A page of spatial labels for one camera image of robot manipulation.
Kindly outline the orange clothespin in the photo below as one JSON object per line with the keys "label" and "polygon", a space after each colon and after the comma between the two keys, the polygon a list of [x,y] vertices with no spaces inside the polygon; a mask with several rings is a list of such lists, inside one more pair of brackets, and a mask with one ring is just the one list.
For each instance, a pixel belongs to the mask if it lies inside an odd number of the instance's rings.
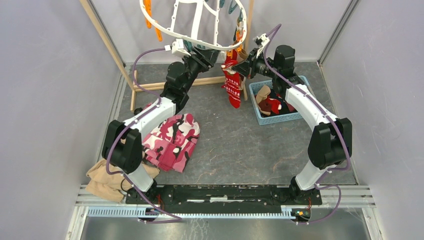
{"label": "orange clothespin", "polygon": [[[152,16],[151,0],[143,0],[142,2],[144,4],[145,11],[147,12],[148,16],[151,17]],[[151,22],[147,18],[145,18],[145,22],[146,22],[147,28],[151,29],[152,28]]]}
{"label": "orange clothespin", "polygon": [[236,28],[235,28],[234,36],[233,36],[233,40],[235,42],[238,42],[240,40],[240,38],[242,37],[242,32],[243,32],[243,21],[238,19],[236,21]]}

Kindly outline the white clip hanger frame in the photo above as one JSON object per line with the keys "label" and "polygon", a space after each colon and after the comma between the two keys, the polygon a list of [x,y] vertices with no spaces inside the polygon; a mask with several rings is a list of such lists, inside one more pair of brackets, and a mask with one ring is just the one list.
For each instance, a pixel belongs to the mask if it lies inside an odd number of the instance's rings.
{"label": "white clip hanger frame", "polygon": [[[152,16],[148,16],[146,10],[145,10],[145,6],[143,4],[143,1],[141,0],[139,2],[139,6],[140,9],[144,15],[145,18],[147,18],[152,26],[155,27],[156,30],[156,35],[158,37],[159,41],[162,41],[162,33],[172,36],[176,39],[183,39],[187,42],[190,43],[194,43],[196,45],[200,45],[209,49],[213,49],[213,50],[218,50],[218,51],[230,51],[233,49],[239,49],[242,47],[243,43],[245,42],[248,33],[249,33],[249,24],[248,21],[250,19],[250,17],[248,17],[244,6],[242,5],[242,3],[237,0],[236,3],[236,7],[239,7],[240,9],[240,15],[238,17],[238,20],[242,20],[243,22],[243,31],[242,31],[242,35],[241,38],[239,39],[239,41],[228,45],[228,46],[222,46],[218,43],[218,35],[219,35],[219,22],[220,22],[220,10],[223,7],[222,5],[223,1],[220,0],[216,3],[216,7],[212,8],[206,0],[176,0],[173,4],[173,12],[171,15],[171,22],[170,22],[170,26],[169,27],[164,27],[162,25],[160,25],[155,19],[152,18]],[[179,10],[179,7],[181,5],[195,5],[195,12],[194,12],[194,16],[192,19],[192,24],[191,24],[191,32],[189,35],[185,35],[182,33],[179,33],[177,31],[175,31],[175,26],[176,26],[176,21],[177,21],[177,13]],[[202,18],[202,14],[203,14],[203,10],[208,11],[210,14],[212,14],[214,16],[214,22],[213,22],[213,41],[212,43],[203,41],[201,39],[198,39],[198,35],[199,35],[199,29],[200,29],[200,24],[201,24],[201,18]]]}

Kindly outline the tan brown striped sock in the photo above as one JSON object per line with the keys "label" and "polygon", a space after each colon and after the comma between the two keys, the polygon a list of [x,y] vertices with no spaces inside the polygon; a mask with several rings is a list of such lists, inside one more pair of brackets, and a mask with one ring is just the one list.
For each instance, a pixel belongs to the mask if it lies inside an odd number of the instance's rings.
{"label": "tan brown striped sock", "polygon": [[249,54],[245,51],[245,49],[241,49],[237,52],[237,61],[243,62],[248,58]]}

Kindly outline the red white patterned sock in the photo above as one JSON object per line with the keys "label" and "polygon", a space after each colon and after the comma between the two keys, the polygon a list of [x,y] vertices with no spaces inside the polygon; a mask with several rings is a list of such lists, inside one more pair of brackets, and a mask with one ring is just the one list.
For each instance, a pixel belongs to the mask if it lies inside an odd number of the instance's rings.
{"label": "red white patterned sock", "polygon": [[226,58],[225,58],[224,64],[230,65],[230,66],[235,65],[238,62],[237,59],[238,59],[238,52],[236,49],[232,49],[226,52]]}

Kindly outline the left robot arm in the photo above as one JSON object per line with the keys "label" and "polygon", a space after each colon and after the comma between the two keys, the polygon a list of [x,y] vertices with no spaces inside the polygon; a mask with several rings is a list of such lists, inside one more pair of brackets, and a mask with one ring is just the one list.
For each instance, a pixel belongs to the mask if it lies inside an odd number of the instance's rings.
{"label": "left robot arm", "polygon": [[124,122],[113,120],[107,127],[101,155],[107,165],[118,168],[116,174],[123,174],[138,190],[137,196],[145,204],[156,200],[157,190],[152,187],[154,179],[142,166],[142,140],[184,108],[195,79],[214,66],[219,54],[219,50],[193,47],[181,61],[168,66],[164,89],[151,106]]}

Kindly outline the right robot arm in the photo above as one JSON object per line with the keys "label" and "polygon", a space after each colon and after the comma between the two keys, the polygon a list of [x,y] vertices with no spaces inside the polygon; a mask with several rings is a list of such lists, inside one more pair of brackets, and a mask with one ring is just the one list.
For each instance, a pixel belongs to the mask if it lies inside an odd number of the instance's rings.
{"label": "right robot arm", "polygon": [[273,58],[254,48],[248,57],[232,66],[232,70],[252,78],[256,74],[270,77],[273,90],[284,98],[306,121],[312,131],[307,148],[309,161],[289,185],[289,199],[302,204],[309,193],[319,189],[320,181],[333,171],[351,167],[352,122],[328,111],[311,94],[303,80],[294,72],[295,49],[279,45]]}

